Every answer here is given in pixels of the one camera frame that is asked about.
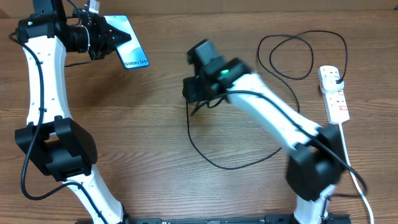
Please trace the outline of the blue Galaxy smartphone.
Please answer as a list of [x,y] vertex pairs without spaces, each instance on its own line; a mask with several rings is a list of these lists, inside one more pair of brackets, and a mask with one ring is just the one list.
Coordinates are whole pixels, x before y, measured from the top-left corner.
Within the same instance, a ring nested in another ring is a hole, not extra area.
[[126,70],[131,70],[148,67],[149,60],[127,16],[112,15],[104,16],[104,18],[109,25],[131,36],[131,40],[116,47],[116,51],[124,68]]

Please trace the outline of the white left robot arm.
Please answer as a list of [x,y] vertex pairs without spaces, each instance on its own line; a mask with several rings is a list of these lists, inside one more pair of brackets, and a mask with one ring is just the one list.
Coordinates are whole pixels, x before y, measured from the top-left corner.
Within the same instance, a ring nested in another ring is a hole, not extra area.
[[23,48],[30,86],[26,126],[15,131],[15,140],[25,153],[23,168],[34,164],[60,189],[69,188],[92,223],[131,223],[99,173],[95,140],[73,120],[67,100],[67,53],[88,53],[95,61],[132,44],[128,18],[101,16],[98,8],[97,1],[75,8],[78,23],[71,25],[61,1],[34,1],[34,13],[9,36]]

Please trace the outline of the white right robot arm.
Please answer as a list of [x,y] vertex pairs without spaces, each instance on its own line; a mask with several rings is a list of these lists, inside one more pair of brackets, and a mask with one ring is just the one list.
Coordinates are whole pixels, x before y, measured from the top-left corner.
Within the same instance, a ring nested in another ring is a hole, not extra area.
[[207,39],[187,52],[195,74],[183,79],[187,103],[200,108],[217,98],[252,116],[288,155],[286,179],[297,194],[291,214],[264,217],[264,223],[350,223],[349,215],[328,212],[346,161],[340,132],[325,128],[293,110],[242,60],[227,62]]

